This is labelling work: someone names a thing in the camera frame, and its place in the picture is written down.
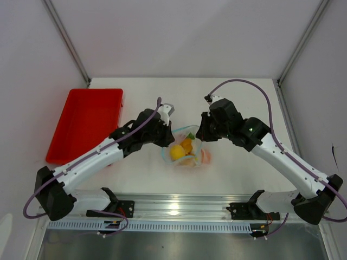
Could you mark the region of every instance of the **lemon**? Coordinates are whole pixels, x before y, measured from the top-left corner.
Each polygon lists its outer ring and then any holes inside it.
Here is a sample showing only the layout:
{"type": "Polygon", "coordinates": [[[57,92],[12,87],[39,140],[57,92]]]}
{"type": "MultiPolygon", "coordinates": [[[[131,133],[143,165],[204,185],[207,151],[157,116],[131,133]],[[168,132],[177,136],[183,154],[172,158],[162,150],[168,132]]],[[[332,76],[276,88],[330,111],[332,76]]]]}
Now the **lemon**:
{"type": "Polygon", "coordinates": [[[172,161],[176,161],[182,157],[185,157],[185,150],[181,145],[174,145],[170,150],[170,156],[172,161]]]}

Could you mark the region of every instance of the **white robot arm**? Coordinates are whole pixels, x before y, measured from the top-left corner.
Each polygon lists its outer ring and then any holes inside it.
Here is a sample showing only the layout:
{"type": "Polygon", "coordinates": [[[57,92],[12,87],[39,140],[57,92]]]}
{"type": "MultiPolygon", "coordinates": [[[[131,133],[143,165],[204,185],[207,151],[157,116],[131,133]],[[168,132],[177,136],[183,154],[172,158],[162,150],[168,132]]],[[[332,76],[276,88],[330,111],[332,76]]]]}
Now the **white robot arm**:
{"type": "MultiPolygon", "coordinates": [[[[34,196],[50,220],[59,220],[70,213],[107,217],[107,214],[97,213],[98,210],[124,214],[119,212],[119,201],[110,189],[82,191],[75,188],[107,165],[140,150],[144,144],[167,147],[174,141],[170,121],[173,112],[174,107],[170,104],[160,105],[157,110],[146,109],[136,120],[117,128],[97,147],[77,159],[53,170],[47,166],[41,168],[36,175],[34,196]]],[[[27,215],[30,201],[24,207],[24,216],[41,216],[27,215]]],[[[129,204],[126,208],[133,211],[133,201],[122,203],[129,204]]],[[[132,217],[132,212],[128,212],[127,217],[132,217]]]]}
{"type": "Polygon", "coordinates": [[[271,129],[259,119],[243,119],[231,101],[218,95],[208,95],[205,99],[210,103],[210,108],[202,113],[197,138],[202,141],[229,139],[234,145],[267,161],[297,188],[291,192],[257,191],[247,203],[230,204],[227,209],[232,218],[266,220],[267,213],[296,213],[308,223],[318,224],[335,198],[335,194],[320,181],[338,191],[342,179],[336,174],[328,176],[316,170],[280,141],[276,142],[271,129]],[[290,157],[313,171],[319,181],[290,157]]]}

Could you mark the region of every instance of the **clear plastic bag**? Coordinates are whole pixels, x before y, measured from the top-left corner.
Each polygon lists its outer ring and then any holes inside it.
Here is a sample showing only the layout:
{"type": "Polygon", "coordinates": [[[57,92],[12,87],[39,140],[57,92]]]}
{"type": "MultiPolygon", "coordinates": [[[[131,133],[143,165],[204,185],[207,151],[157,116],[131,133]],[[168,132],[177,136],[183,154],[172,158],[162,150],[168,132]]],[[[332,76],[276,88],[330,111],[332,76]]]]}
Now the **clear plastic bag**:
{"type": "Polygon", "coordinates": [[[195,138],[196,132],[199,126],[191,125],[185,126],[172,131],[172,135],[175,141],[169,145],[169,147],[162,148],[162,158],[167,164],[175,166],[190,166],[196,167],[201,165],[207,165],[211,163],[211,153],[206,148],[206,143],[200,139],[195,138]],[[186,139],[191,139],[192,151],[184,157],[173,161],[171,159],[170,151],[174,145],[181,145],[186,139]]]}

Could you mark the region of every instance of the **black bracket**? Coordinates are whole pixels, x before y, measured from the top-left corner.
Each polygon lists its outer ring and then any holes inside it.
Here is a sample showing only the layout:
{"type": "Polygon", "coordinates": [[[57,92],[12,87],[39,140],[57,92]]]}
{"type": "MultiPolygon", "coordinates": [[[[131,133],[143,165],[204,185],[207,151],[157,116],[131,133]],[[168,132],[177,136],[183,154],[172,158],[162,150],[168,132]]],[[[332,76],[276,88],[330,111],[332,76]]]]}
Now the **black bracket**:
{"type": "MultiPolygon", "coordinates": [[[[234,202],[230,203],[230,206],[227,207],[227,210],[231,213],[233,220],[269,220],[266,213],[260,211],[256,216],[252,215],[251,210],[249,209],[249,204],[247,202],[240,203],[234,202]]],[[[269,213],[273,220],[280,220],[280,213],[271,212],[269,213]]]]}
{"type": "Polygon", "coordinates": [[[101,188],[110,198],[110,203],[103,210],[106,213],[98,213],[93,210],[87,210],[87,217],[98,217],[98,218],[114,218],[114,215],[107,214],[117,213],[125,216],[126,218],[132,218],[135,211],[135,201],[133,200],[118,200],[115,194],[109,188],[101,188]]]}

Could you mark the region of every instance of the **red tray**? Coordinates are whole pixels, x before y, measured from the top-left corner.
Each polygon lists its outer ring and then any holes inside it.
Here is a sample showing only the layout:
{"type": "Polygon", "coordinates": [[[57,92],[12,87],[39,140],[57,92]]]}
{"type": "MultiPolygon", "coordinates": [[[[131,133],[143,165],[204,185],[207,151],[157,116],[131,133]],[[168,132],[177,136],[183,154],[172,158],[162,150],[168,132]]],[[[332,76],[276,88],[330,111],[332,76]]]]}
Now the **red tray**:
{"type": "Polygon", "coordinates": [[[118,127],[122,89],[72,89],[46,156],[66,164],[94,148],[118,127]]]}

